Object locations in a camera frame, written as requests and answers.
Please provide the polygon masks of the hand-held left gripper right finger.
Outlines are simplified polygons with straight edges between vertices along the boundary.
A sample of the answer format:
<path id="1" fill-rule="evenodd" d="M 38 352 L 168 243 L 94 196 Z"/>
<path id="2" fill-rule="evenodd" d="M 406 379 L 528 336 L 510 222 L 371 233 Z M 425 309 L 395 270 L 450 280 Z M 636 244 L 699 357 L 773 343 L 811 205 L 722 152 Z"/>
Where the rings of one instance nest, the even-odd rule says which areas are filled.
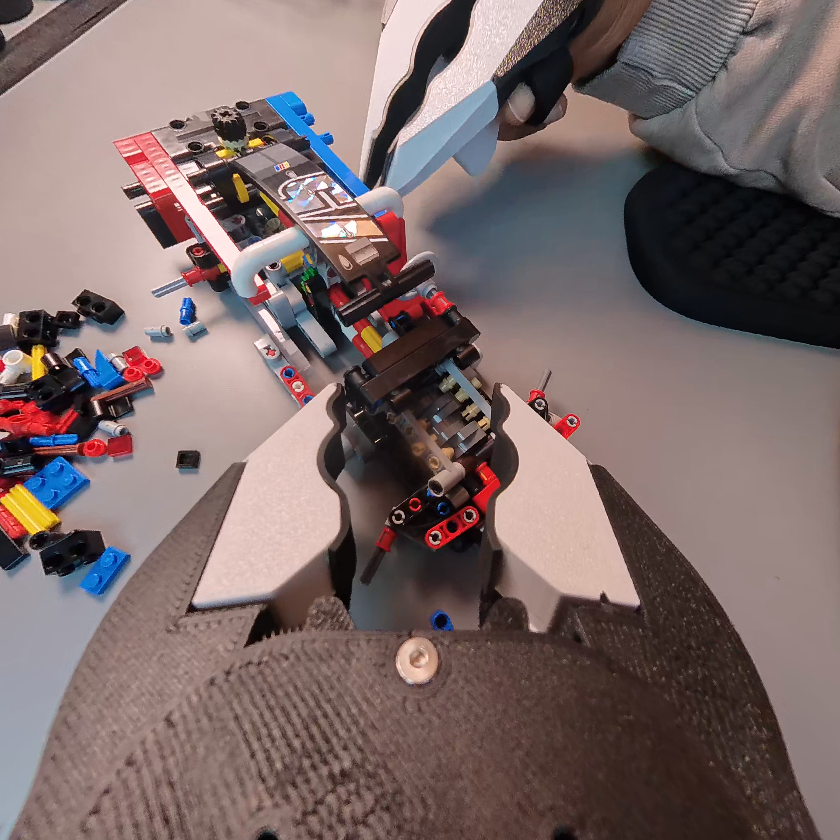
<path id="1" fill-rule="evenodd" d="M 499 479 L 486 507 L 479 622 L 501 597 L 520 601 L 527 627 L 546 632 L 562 610 L 640 606 L 590 462 L 508 385 L 491 402 Z"/>

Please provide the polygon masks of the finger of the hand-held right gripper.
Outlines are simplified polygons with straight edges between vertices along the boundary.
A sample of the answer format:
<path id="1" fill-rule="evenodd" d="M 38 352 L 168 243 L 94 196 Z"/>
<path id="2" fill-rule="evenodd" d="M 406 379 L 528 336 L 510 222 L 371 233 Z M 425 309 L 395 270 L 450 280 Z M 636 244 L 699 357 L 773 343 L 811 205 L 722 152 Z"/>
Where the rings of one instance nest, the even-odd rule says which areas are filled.
<path id="1" fill-rule="evenodd" d="M 481 172 L 495 149 L 488 134 L 500 104 L 494 73 L 513 47 L 537 1 L 461 2 L 461 43 L 438 59 L 420 108 L 399 133 L 383 184 L 405 196 L 452 157 Z"/>
<path id="2" fill-rule="evenodd" d="M 459 50 L 461 2 L 388 1 L 381 26 L 360 158 L 370 188 L 384 183 L 389 154 L 420 108 L 434 65 Z"/>

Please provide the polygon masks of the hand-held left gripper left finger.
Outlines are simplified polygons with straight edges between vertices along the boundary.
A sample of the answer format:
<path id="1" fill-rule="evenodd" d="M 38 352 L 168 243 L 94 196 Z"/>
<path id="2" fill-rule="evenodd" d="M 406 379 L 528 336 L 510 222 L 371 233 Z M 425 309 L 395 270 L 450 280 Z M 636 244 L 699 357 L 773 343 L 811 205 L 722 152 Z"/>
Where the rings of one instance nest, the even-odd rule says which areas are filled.
<path id="1" fill-rule="evenodd" d="M 320 596 L 350 607 L 356 551 L 345 467 L 343 387 L 326 386 L 246 459 L 192 607 L 269 604 L 302 625 Z"/>

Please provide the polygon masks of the lego car model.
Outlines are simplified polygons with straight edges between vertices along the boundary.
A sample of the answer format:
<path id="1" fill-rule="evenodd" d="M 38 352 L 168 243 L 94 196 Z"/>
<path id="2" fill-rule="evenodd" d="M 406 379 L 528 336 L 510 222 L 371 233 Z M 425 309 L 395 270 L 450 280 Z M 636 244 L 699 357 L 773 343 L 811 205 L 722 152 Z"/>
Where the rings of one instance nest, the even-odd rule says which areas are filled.
<path id="1" fill-rule="evenodd" d="M 256 347 L 299 406 L 297 330 L 323 359 L 339 338 L 361 364 L 342 374 L 356 453 L 405 476 L 361 575 L 398 537 L 429 550 L 478 540 L 491 492 L 490 390 L 477 376 L 478 329 L 439 288 L 435 255 L 406 253 L 403 201 L 373 192 L 332 152 L 333 138 L 292 92 L 238 101 L 115 140 L 134 182 L 122 190 L 164 247 L 192 267 L 154 291 L 230 289 L 262 323 Z"/>

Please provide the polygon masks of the person's right forearm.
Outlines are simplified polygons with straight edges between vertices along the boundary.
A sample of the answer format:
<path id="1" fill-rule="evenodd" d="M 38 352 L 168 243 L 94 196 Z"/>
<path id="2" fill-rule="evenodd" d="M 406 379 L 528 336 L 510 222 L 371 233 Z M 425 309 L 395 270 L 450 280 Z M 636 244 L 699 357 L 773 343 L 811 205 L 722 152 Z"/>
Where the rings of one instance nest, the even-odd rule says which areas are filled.
<path id="1" fill-rule="evenodd" d="M 839 4 L 654 1 L 576 85 L 697 172 L 839 214 Z"/>

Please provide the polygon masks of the pile of loose lego pieces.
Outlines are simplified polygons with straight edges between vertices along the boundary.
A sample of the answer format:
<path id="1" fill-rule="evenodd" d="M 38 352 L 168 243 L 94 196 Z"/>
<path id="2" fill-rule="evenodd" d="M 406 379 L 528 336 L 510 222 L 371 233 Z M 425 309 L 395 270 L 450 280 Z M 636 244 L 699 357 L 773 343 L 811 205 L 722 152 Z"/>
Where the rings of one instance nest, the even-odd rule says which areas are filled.
<path id="1" fill-rule="evenodd" d="M 80 588 L 103 595 L 130 561 L 98 530 L 62 531 L 60 513 L 89 488 L 78 462 L 126 459 L 133 438 L 123 418 L 153 390 L 162 364 L 139 346 L 60 353 L 60 339 L 87 322 L 114 327 L 124 310 L 85 289 L 70 309 L 28 309 L 2 318 L 1 564 L 38 555 L 45 575 L 87 569 Z"/>

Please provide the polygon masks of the person's right hand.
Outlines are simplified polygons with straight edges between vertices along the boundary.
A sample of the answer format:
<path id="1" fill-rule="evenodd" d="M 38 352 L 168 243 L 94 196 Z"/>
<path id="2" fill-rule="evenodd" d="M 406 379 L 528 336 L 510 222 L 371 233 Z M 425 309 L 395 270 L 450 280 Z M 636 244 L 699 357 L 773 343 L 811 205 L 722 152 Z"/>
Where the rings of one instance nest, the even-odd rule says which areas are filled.
<path id="1" fill-rule="evenodd" d="M 570 46 L 574 66 L 573 83 L 596 76 L 612 64 L 617 51 L 650 4 L 650 1 L 601 2 L 594 20 Z M 562 120 L 568 109 L 568 99 L 562 94 L 545 120 L 530 123 L 535 102 L 532 90 L 527 85 L 516 87 L 499 112 L 499 141 L 514 141 L 535 134 Z"/>

